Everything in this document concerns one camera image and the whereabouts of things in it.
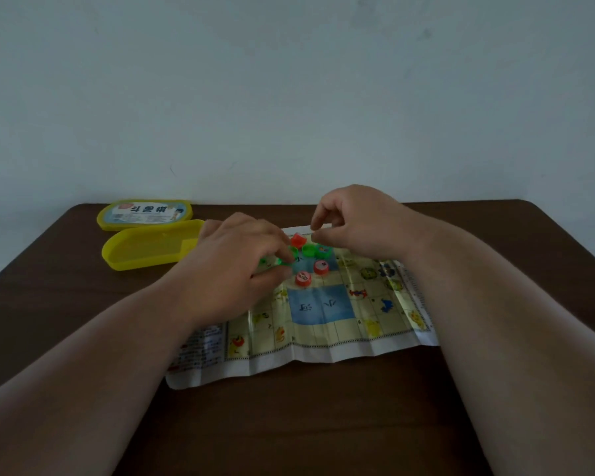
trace forearm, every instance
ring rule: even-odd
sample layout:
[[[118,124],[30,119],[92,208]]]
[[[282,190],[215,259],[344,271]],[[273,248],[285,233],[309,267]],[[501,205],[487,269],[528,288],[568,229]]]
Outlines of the forearm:
[[[111,473],[192,330],[147,288],[1,386],[0,474]]]
[[[424,223],[402,258],[494,471],[595,469],[595,333],[474,236]]]

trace person's right arm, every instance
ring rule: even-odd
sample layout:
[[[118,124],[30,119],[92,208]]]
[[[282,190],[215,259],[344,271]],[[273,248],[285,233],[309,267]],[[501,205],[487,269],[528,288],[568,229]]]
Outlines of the person's right arm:
[[[595,474],[591,329],[473,235],[376,189],[329,192],[311,227],[414,273],[495,474]]]

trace person's left arm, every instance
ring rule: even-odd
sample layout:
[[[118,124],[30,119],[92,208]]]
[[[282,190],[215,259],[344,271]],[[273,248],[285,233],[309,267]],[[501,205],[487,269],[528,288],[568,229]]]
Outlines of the person's left arm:
[[[158,282],[105,310],[0,387],[0,474],[110,474],[179,346],[245,312],[291,274],[275,225],[207,221],[198,247]]]

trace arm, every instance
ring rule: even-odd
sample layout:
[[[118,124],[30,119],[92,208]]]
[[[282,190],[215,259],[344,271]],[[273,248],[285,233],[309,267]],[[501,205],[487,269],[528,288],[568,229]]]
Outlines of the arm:
[[[595,474],[591,329],[476,237],[373,188],[326,194],[311,226],[316,242],[415,274],[496,474]]]
[[[105,310],[0,387],[0,474],[109,474],[175,358],[198,328],[231,319],[289,276],[276,226],[207,221],[198,248],[154,285]],[[228,286],[225,293],[221,287]]]

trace table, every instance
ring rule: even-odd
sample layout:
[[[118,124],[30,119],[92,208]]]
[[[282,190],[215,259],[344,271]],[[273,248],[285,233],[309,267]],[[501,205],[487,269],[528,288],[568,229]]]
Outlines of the table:
[[[521,200],[409,204],[474,233],[595,329],[595,258]],[[168,266],[115,272],[101,204],[68,210],[0,273],[0,384]],[[195,206],[279,226],[314,206]],[[162,383],[117,474],[490,474],[439,348],[337,364],[292,362],[173,391]]]

